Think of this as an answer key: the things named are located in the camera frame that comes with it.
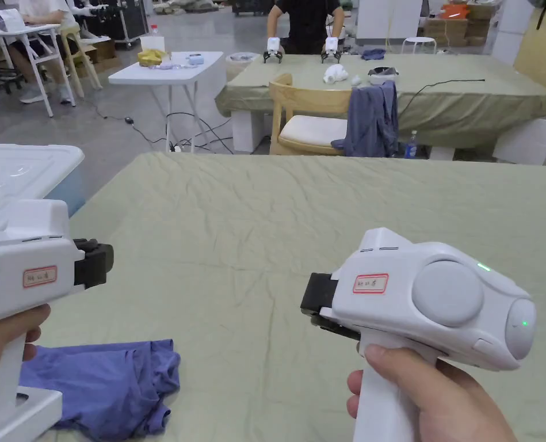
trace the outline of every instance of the white folding table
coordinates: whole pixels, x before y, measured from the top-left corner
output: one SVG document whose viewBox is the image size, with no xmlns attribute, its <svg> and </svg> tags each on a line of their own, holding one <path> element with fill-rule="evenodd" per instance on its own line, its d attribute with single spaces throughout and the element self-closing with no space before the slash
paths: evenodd
<svg viewBox="0 0 546 442">
<path fill-rule="evenodd" d="M 22 29 L 20 31 L 14 31 L 14 32 L 4 32 L 0 30 L 0 42 L 4 37 L 14 37 L 20 42 L 22 42 L 25 45 L 25 48 L 27 50 L 27 55 L 29 58 L 29 61 L 31 62 L 31 66 L 33 68 L 33 72 L 35 73 L 35 79 L 37 81 L 37 85 L 39 87 L 39 90 L 42 92 L 42 96 L 44 97 L 44 103 L 46 104 L 46 109 L 48 111 L 48 115 L 51 117 L 54 116 L 52 113 L 52 108 L 50 107 L 50 103 L 48 101 L 48 96 L 46 95 L 46 91 L 44 89 L 44 83 L 42 81 L 42 77 L 39 75 L 39 71 L 37 70 L 37 65 L 40 63 L 44 63 L 45 61 L 57 59 L 58 63 L 60 64 L 60 70 L 62 71 L 62 76 L 64 77 L 64 83 L 66 84 L 66 87 L 68 88 L 68 96 L 70 97 L 70 102 L 73 106 L 76 106 L 77 103 L 74 101 L 74 96 L 72 94 L 72 89 L 70 89 L 70 83 L 68 82 L 68 76 L 66 75 L 66 70 L 64 69 L 64 63 L 62 62 L 62 57 L 60 56 L 60 49 L 58 48 L 58 42 L 56 41 L 56 29 L 59 28 L 60 25 L 42 25 L 42 26 L 26 26 L 25 29 Z M 39 37 L 39 33 L 49 33 L 50 37 L 52 38 L 52 43 L 54 45 L 53 48 L 50 48 Z M 29 45 L 29 35 L 32 35 L 33 38 L 39 40 L 39 43 L 44 47 L 48 55 L 44 56 L 38 56 L 33 49 L 31 49 L 31 46 Z"/>
<path fill-rule="evenodd" d="M 188 64 L 186 57 L 190 54 L 197 54 L 198 52 L 173 52 L 171 54 L 171 61 L 174 64 L 185 66 Z M 170 69 L 170 70 L 161 70 L 161 69 L 150 69 L 147 67 L 140 66 L 140 63 L 135 63 L 121 71 L 111 75 L 109 77 L 109 82 L 111 84 L 129 84 L 129 85 L 145 85 L 150 86 L 150 91 L 160 113 L 166 118 L 167 129 L 166 129 L 166 151 L 170 151 L 170 136 L 171 132 L 173 138 L 177 145 L 180 146 L 180 143 L 176 137 L 174 131 L 171 130 L 170 125 L 170 115 L 173 113 L 173 86 L 182 86 L 186 97 L 191 104 L 191 109 L 193 111 L 193 117 L 195 122 L 201 130 L 201 134 L 205 141 L 205 144 L 209 144 L 207 140 L 207 134 L 201 123 L 201 119 L 197 113 L 196 108 L 196 98 L 197 98 L 197 81 L 199 78 L 216 62 L 221 58 L 223 52 L 203 52 L 200 54 L 204 58 L 204 63 L 198 65 L 194 68 L 179 68 L 179 69 Z M 189 91 L 189 85 L 193 84 L 193 95 Z M 169 111 L 165 113 L 163 108 L 158 100 L 157 96 L 154 94 L 153 86 L 167 85 L 169 87 Z M 191 140 L 191 152 L 195 151 L 195 137 L 192 137 Z"/>
</svg>

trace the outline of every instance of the box lid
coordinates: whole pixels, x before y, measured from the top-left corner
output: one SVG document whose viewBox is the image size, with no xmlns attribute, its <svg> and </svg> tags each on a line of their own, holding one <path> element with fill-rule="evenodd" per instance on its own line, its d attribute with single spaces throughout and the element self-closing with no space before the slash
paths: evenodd
<svg viewBox="0 0 546 442">
<path fill-rule="evenodd" d="M 74 146 L 0 144 L 0 229 L 6 207 L 17 199 L 44 198 L 82 162 Z"/>
</svg>

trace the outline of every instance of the white sneaker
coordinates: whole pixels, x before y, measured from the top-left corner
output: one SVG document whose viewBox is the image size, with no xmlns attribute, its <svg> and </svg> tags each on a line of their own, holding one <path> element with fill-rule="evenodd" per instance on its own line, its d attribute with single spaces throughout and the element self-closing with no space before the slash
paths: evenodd
<svg viewBox="0 0 546 442">
<path fill-rule="evenodd" d="M 25 91 L 25 94 L 21 96 L 19 101 L 21 101 L 24 104 L 31 104 L 33 102 L 38 101 L 44 101 L 44 96 L 42 95 L 42 92 L 39 90 L 39 87 L 37 84 L 27 84 L 27 90 Z"/>
<path fill-rule="evenodd" d="M 60 95 L 60 104 L 72 104 L 66 84 L 58 84 L 58 95 Z"/>
</svg>

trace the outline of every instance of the red-bordered label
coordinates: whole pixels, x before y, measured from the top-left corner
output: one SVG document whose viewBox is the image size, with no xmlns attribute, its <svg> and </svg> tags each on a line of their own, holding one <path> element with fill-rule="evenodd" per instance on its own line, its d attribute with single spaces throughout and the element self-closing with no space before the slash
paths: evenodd
<svg viewBox="0 0 546 442">
<path fill-rule="evenodd" d="M 23 272 L 23 288 L 28 289 L 38 285 L 52 284 L 58 278 L 58 267 L 40 267 Z"/>
<path fill-rule="evenodd" d="M 373 275 L 359 275 L 354 280 L 352 293 L 382 295 L 387 289 L 388 273 L 375 273 Z"/>
</svg>

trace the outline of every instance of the orange object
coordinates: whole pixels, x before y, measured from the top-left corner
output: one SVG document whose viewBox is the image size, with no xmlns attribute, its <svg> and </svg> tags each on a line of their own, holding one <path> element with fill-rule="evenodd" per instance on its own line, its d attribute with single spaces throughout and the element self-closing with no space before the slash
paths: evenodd
<svg viewBox="0 0 546 442">
<path fill-rule="evenodd" d="M 469 15 L 467 5 L 443 5 L 444 12 L 440 15 L 441 18 L 449 20 L 465 20 Z"/>
</svg>

